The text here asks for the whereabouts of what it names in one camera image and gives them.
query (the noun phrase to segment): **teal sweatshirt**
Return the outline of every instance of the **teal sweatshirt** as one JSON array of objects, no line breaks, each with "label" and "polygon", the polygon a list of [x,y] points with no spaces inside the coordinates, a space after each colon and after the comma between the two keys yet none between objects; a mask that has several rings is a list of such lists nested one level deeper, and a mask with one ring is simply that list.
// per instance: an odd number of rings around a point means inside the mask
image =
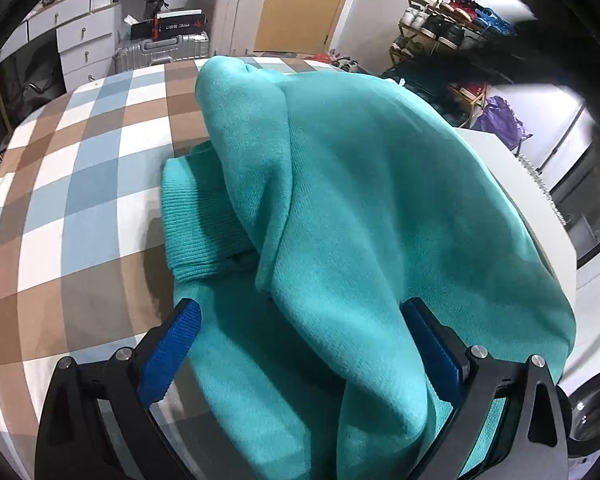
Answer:
[{"label": "teal sweatshirt", "polygon": [[451,409],[398,310],[413,296],[496,358],[542,354],[557,381],[569,303],[426,102],[372,76],[225,57],[201,69],[196,100],[210,142],[165,165],[167,260],[174,301],[202,308],[200,386],[259,477],[406,477]]}]

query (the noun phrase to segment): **metal screw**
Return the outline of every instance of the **metal screw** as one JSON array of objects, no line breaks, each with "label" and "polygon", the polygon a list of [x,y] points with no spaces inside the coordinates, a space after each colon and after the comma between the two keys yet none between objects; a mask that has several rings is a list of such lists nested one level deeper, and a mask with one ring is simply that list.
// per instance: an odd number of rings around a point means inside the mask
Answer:
[{"label": "metal screw", "polygon": [[58,361],[58,368],[61,370],[66,370],[69,366],[71,366],[71,363],[73,363],[74,360],[71,359],[68,355],[64,356],[62,359],[60,359]]},{"label": "metal screw", "polygon": [[128,346],[118,349],[116,352],[116,359],[118,361],[128,361],[131,355],[133,354],[133,350]]},{"label": "metal screw", "polygon": [[546,364],[544,357],[538,354],[533,354],[531,356],[531,362],[535,364],[538,368],[542,368]]},{"label": "metal screw", "polygon": [[471,355],[477,357],[478,359],[484,359],[487,357],[487,355],[489,355],[489,352],[487,352],[487,349],[484,346],[473,345],[471,347]]}]

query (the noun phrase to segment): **ribbed cuff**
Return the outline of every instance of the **ribbed cuff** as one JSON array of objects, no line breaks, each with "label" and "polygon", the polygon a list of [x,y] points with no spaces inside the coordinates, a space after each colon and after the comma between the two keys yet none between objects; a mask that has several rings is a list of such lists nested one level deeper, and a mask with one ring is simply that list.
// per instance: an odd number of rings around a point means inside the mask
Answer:
[{"label": "ribbed cuff", "polygon": [[180,282],[257,266],[258,254],[231,206],[210,141],[166,162],[162,221],[167,264]]}]

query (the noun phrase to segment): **plastic bag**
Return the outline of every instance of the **plastic bag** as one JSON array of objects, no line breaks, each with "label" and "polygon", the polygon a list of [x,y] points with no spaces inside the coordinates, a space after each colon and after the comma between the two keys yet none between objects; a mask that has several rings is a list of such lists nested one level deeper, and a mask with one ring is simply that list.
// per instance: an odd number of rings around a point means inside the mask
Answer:
[{"label": "plastic bag", "polygon": [[514,150],[520,142],[533,135],[516,117],[509,103],[499,95],[487,98],[482,114],[471,129],[497,135],[510,150]]}]

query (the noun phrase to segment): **silver suitcase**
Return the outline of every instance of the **silver suitcase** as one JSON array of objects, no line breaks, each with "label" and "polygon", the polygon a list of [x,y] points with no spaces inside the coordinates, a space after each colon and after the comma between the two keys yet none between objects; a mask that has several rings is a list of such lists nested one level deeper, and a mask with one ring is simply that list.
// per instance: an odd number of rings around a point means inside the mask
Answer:
[{"label": "silver suitcase", "polygon": [[206,32],[176,36],[168,40],[127,42],[116,51],[116,73],[181,59],[203,57],[209,57],[209,38]]}]

